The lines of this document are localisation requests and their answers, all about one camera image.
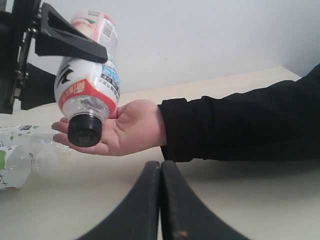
hand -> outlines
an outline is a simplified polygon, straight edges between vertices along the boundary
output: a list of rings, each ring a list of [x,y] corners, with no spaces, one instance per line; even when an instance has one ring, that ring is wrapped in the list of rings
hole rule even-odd
[[[52,125],[61,133],[53,140],[81,153],[124,156],[167,144],[162,114],[150,100],[134,100],[118,107],[102,127],[100,143],[91,147],[78,147],[68,141],[68,120],[63,117]]]

plastic bottle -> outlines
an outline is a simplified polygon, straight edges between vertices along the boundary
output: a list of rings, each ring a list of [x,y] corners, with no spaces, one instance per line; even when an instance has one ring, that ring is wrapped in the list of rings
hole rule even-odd
[[[21,188],[32,171],[47,172],[22,145],[0,147],[0,190]]]
[[[23,146],[32,157],[34,171],[50,176],[71,154],[70,148],[53,141],[56,133],[49,126],[0,127],[0,147]]]
[[[79,12],[71,24],[108,53],[105,64],[64,57],[54,83],[56,102],[69,119],[68,140],[75,146],[91,147],[101,140],[102,124],[120,97],[115,61],[118,37],[113,21],[98,11]]]

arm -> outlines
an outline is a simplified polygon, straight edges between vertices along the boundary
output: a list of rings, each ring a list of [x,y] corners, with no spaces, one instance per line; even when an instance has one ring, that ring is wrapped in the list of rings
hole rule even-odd
[[[166,160],[304,160],[320,158],[320,65],[285,80],[222,99],[165,100],[159,106]]]

table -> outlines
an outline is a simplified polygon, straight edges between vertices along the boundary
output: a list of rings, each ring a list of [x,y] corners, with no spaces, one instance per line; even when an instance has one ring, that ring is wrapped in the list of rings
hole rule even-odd
[[[283,67],[121,96],[135,99],[222,98],[235,92],[300,77]],[[0,124],[50,125],[62,117],[55,104],[14,115]],[[51,178],[31,175],[20,190],[0,192],[1,239],[73,240],[104,219],[126,196],[147,161],[163,161],[160,148],[123,157],[72,152]],[[320,162],[178,163],[199,198],[219,217],[253,240],[320,238]]]

